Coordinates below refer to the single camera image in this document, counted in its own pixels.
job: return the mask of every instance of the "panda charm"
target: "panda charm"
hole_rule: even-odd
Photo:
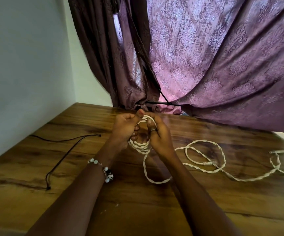
[[[105,182],[108,183],[109,181],[112,181],[114,179],[114,175],[111,173],[108,167],[105,167],[103,170],[106,177]]]

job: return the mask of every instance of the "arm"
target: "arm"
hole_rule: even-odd
[[[101,165],[88,164],[73,183],[45,211],[27,236],[84,236],[100,189],[105,182],[103,167],[111,168],[115,156],[136,136],[143,110],[136,115],[117,115],[112,134],[94,157]]]
[[[191,228],[195,230],[192,233],[200,236],[242,235],[182,164],[175,153],[170,131],[166,124],[158,115],[153,113],[147,113],[147,115],[151,116],[157,124],[157,130],[151,131],[156,129],[156,127],[152,121],[148,120],[147,122],[151,139],[150,143],[171,173],[180,195],[189,210]]]

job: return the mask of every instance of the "curtain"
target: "curtain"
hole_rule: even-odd
[[[284,0],[147,4],[161,112],[284,131]]]
[[[68,1],[89,66],[109,92],[113,106],[145,109],[146,100],[158,101],[159,83],[152,65],[142,55],[150,47],[146,0],[126,0],[128,6],[124,0]],[[132,25],[128,22],[127,9]],[[131,35],[131,28],[135,28],[136,36]],[[134,44],[137,41],[140,41],[139,55]]]

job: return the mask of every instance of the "forearm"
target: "forearm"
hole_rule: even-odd
[[[103,166],[110,168],[119,151],[118,143],[109,139],[95,156],[102,166],[88,164],[26,235],[85,235],[97,196],[105,181]]]
[[[176,153],[162,158],[187,206],[192,229],[203,235],[241,235],[235,225],[195,180]]]

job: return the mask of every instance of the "person's right hand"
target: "person's right hand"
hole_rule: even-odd
[[[174,156],[175,149],[172,145],[170,130],[167,125],[154,113],[145,113],[145,115],[152,117],[157,125],[156,127],[151,119],[147,120],[148,133],[150,135],[152,148],[159,155],[160,159]]]

